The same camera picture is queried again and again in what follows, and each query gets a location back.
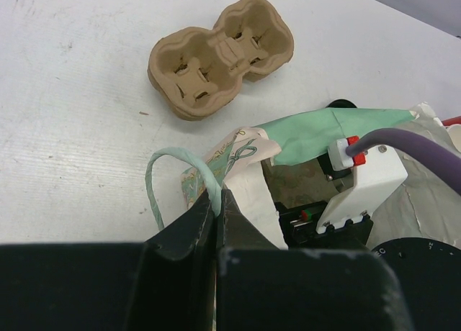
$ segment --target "purple tube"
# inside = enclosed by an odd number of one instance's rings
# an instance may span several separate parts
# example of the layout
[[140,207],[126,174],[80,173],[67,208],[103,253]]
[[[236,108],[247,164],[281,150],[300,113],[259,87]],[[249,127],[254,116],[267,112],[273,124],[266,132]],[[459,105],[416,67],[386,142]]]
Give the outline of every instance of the purple tube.
[[354,157],[376,145],[389,145],[409,154],[461,196],[461,159],[454,153],[416,133],[382,128],[347,147],[346,154]]

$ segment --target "gray wall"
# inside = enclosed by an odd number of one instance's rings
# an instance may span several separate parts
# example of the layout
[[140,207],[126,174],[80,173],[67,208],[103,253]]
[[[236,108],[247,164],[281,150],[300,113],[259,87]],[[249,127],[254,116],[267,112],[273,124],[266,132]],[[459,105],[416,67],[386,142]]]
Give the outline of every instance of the gray wall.
[[461,0],[377,1],[454,36],[461,36]]

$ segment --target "cardboard cup holder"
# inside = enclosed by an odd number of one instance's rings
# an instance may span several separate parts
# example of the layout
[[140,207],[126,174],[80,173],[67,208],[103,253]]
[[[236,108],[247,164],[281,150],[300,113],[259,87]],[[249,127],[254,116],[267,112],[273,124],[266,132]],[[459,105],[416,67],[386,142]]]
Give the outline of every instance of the cardboard cup holder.
[[268,1],[240,0],[212,30],[188,27],[158,41],[148,76],[178,117],[200,120],[232,101],[243,77],[268,76],[293,49],[290,30]]

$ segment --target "green paper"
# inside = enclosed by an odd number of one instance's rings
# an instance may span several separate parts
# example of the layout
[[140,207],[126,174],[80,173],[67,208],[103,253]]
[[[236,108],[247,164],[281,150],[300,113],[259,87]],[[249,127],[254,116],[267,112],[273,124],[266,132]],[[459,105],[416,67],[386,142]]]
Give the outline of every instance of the green paper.
[[414,117],[408,110],[325,108],[284,117],[257,127],[275,140],[282,152],[274,156],[274,165],[294,166],[327,152],[334,140],[384,127],[394,127]]

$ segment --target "scratched tabletop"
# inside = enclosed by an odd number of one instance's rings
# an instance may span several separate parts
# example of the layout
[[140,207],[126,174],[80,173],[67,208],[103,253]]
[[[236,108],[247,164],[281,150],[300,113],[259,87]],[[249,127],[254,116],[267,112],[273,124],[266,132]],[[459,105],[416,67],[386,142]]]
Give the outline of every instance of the scratched tabletop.
[[[291,62],[211,117],[178,119],[148,81],[150,51],[236,1],[0,0],[0,242],[145,240],[158,232],[144,186],[155,150],[204,155],[239,126],[337,98],[461,114],[456,37],[373,0],[269,0]],[[154,166],[166,225],[185,210],[186,168]]]

